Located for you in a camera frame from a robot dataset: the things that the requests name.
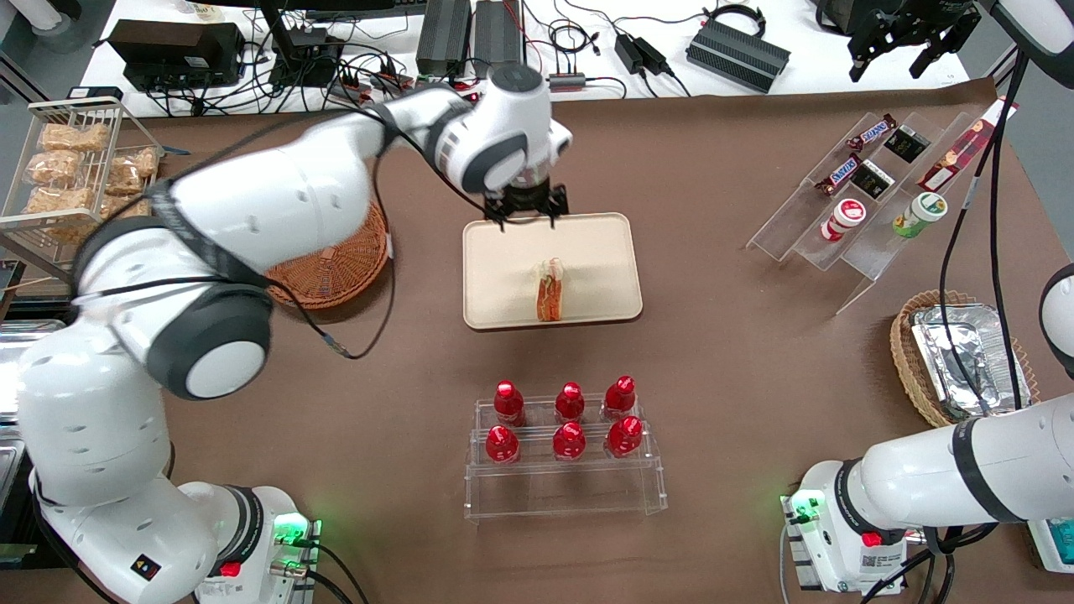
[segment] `beige tray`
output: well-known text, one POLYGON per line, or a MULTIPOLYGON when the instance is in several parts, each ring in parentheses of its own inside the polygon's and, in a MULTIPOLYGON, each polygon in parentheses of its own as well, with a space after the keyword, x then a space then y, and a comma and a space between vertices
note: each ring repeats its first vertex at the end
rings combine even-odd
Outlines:
POLYGON ((629 320, 641 314, 630 221, 622 214, 481 220, 463 229, 463 318, 473 329, 629 320), (537 267, 563 262, 563 320, 537 320, 537 267))

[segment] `table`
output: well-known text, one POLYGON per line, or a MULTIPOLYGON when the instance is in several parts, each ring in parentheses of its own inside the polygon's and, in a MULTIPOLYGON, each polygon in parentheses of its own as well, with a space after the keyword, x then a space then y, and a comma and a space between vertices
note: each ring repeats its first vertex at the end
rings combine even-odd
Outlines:
MULTIPOLYGON (((945 123, 993 98, 992 84, 976 81, 913 92, 557 103, 555 117, 572 129, 575 145, 553 176, 567 184, 571 208, 621 212, 632 221, 645 310, 619 325, 469 330, 460 242, 479 216, 417 154, 394 150, 383 161, 381 192, 398 289, 379 346, 349 363, 277 312, 268 364, 248 388, 211 403, 166 400, 174 478, 284 488, 324 520, 325 545, 375 604, 774 604, 778 497, 817 461, 854 458, 928 429, 902 391, 887 333, 905 300, 935 287, 954 221, 926 230, 836 318, 854 275, 778 265, 744 244, 866 111, 917 111, 945 123), (637 378, 659 441, 667 510, 480 527, 463 519, 475 399, 504 378, 536 397, 567 379, 596 389, 623 373, 637 378)), ((193 152, 169 157, 163 169, 171 172, 272 119, 280 118, 147 125, 161 142, 193 152)), ((300 131, 275 132, 251 150, 300 131)), ((1006 305, 1012 333, 1050 399, 1069 392, 1071 382, 1048 353, 1036 305, 1068 259, 1007 152, 1000 213, 1006 305)), ((952 198, 967 186, 962 179, 952 198)), ((988 300, 987 212, 974 207, 950 287, 988 300)), ((386 278, 322 317, 336 321, 328 327, 336 340, 352 348, 368 341, 384 312, 386 278)), ((1013 528, 959 550, 958 563, 949 604, 1065 604, 1074 590, 1070 577, 1030 565, 1013 528)), ((328 564, 323 571, 343 579, 328 564)), ((919 586, 920 575, 911 580, 919 586)), ((913 602, 915 591, 890 602, 913 602)), ((325 592, 317 599, 331 601, 325 592)), ((0 601, 96 602, 67 571, 5 574, 0 601)), ((792 593, 795 603, 856 601, 792 593)))
MULTIPOLYGON (((888 55, 879 58, 866 72, 865 76, 857 84, 851 82, 847 72, 851 69, 851 56, 846 49, 848 39, 827 33, 819 29, 813 20, 814 4, 809 0, 749 0, 751 5, 760 8, 768 19, 768 31, 765 40, 790 51, 790 62, 772 86, 771 95, 800 95, 819 92, 843 92, 861 90, 884 90, 884 89, 917 89, 938 88, 967 81, 966 70, 955 55, 944 55, 939 61, 931 66, 920 80, 910 76, 910 64, 916 58, 918 49, 899 48, 888 55)), ((695 0, 670 0, 667 2, 649 2, 644 0, 589 0, 581 3, 574 2, 578 6, 595 8, 607 11, 613 18, 620 16, 651 15, 667 19, 683 18, 699 12, 699 4, 695 0)), ((565 3, 565 0, 531 0, 529 9, 533 14, 542 23, 560 18, 557 9, 562 14, 569 16, 582 25, 591 34, 599 32, 597 46, 600 47, 600 55, 596 56, 592 51, 586 49, 579 55, 578 69, 589 76, 611 76, 619 77, 626 82, 628 97, 648 98, 651 95, 645 90, 643 83, 637 76, 626 74, 623 64, 615 57, 614 33, 611 27, 603 17, 582 10, 574 9, 565 3)), ((242 9, 223 9, 224 17, 228 20, 238 24, 240 29, 247 39, 260 41, 265 37, 267 28, 259 17, 260 29, 255 31, 250 25, 249 16, 251 11, 242 9)), ((179 13, 171 0, 117 0, 112 15, 104 27, 102 38, 106 38, 120 18, 142 19, 142 20, 171 20, 200 23, 194 15, 179 13)), ((529 15, 526 15, 525 28, 527 35, 532 40, 547 40, 547 28, 534 23, 529 15)), ((418 38, 421 31, 423 17, 409 17, 408 19, 396 17, 387 19, 372 19, 359 25, 362 31, 352 29, 351 25, 335 25, 331 29, 332 35, 349 39, 351 42, 371 44, 393 57, 400 59, 408 70, 408 73, 417 73, 415 64, 415 49, 418 46, 418 38), (382 40, 374 40, 373 37, 387 35, 382 40)), ((753 31, 753 23, 741 15, 727 15, 721 17, 728 25, 741 27, 745 31, 753 31)), ((624 21, 621 27, 633 35, 642 37, 652 43, 669 59, 676 73, 682 78, 686 87, 694 95, 716 95, 716 96, 740 96, 755 95, 754 91, 722 78, 709 71, 690 64, 685 60, 685 48, 691 39, 700 28, 701 19, 692 19, 679 25, 664 25, 648 20, 624 21)), ((358 54, 357 49, 347 48, 345 57, 358 54)), ((546 44, 531 45, 529 63, 534 68, 543 64, 543 72, 554 73, 555 59, 553 49, 546 44)), ((268 62, 259 68, 261 81, 267 80, 267 72, 273 63, 268 62)), ((145 95, 135 92, 133 87, 122 76, 124 62, 108 44, 98 47, 86 74, 83 77, 83 86, 119 86, 124 90, 124 103, 137 117, 162 116, 163 110, 154 101, 147 99, 145 95)), ((252 80, 252 70, 247 70, 247 74, 240 83, 238 87, 248 84, 252 80)), ((662 96, 681 96, 682 90, 674 81, 668 76, 651 77, 654 91, 662 96)), ((590 86, 580 92, 564 92, 553 96, 556 100, 577 99, 603 99, 618 98, 621 88, 614 82, 601 82, 600 86, 590 86)), ((209 96, 226 94, 231 89, 211 89, 209 96)), ((319 107, 323 95, 320 90, 309 89, 306 91, 310 109, 319 107)), ((253 99, 253 94, 246 92, 229 99, 228 103, 241 103, 253 99)), ((177 115, 189 115, 189 104, 183 101, 173 103, 177 115)), ((266 111, 275 111, 278 102, 274 102, 266 111)), ((301 98, 293 95, 288 102, 284 103, 282 111, 304 111, 301 98)), ((257 113, 258 106, 255 104, 237 107, 230 113, 257 113)))

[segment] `green light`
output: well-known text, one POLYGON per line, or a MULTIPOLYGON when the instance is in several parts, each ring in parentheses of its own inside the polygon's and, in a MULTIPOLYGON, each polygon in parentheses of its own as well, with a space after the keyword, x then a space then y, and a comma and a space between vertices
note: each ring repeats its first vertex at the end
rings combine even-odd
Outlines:
POLYGON ((309 521, 297 512, 282 514, 273 522, 273 535, 280 543, 291 544, 294 540, 305 538, 309 521))

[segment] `red button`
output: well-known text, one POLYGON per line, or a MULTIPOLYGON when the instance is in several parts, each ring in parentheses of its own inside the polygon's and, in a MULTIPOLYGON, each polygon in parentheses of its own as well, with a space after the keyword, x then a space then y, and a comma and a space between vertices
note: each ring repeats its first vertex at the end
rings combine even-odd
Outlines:
POLYGON ((224 562, 220 564, 220 576, 221 577, 237 577, 238 571, 243 570, 243 565, 238 562, 224 562))

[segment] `clear acrylic stand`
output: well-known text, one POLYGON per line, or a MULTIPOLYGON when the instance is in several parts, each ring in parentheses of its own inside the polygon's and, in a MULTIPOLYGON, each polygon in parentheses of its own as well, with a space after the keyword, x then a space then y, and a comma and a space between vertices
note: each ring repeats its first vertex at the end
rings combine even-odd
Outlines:
MULTIPOLYGON (((860 273, 861 282, 836 312, 837 315, 875 285, 895 257, 911 241, 897 235, 891 229, 891 221, 902 214, 911 200, 925 192, 917 186, 917 181, 974 121, 970 114, 960 113, 944 129, 917 113, 911 113, 900 124, 930 142, 928 148, 912 163, 902 160, 884 146, 884 141, 889 134, 882 136, 881 141, 873 142, 858 154, 862 160, 868 159, 895 179, 895 184, 879 198, 873 199, 854 183, 844 184, 832 197, 817 190, 815 185, 850 157, 851 149, 846 146, 846 140, 860 134, 880 120, 880 116, 867 113, 806 175, 798 189, 746 244, 748 248, 759 247, 778 262, 783 262, 795 253, 822 271, 827 271, 842 259, 860 273), (821 225, 831 216, 836 205, 844 199, 860 201, 866 206, 866 220, 847 232, 842 240, 832 243, 821 236, 821 225)), ((944 193, 956 179, 958 175, 939 192, 944 193)))
POLYGON ((477 401, 466 459, 465 517, 474 523, 508 516, 565 516, 596 512, 655 514, 668 506, 664 466, 652 427, 636 404, 633 413, 644 426, 641 446, 615 459, 604 450, 612 422, 600 418, 603 393, 585 393, 582 429, 585 452, 575 461, 558 461, 552 454, 555 398, 525 403, 526 426, 512 428, 519 437, 520 459, 500 465, 484 450, 489 429, 496 426, 492 400, 477 401))

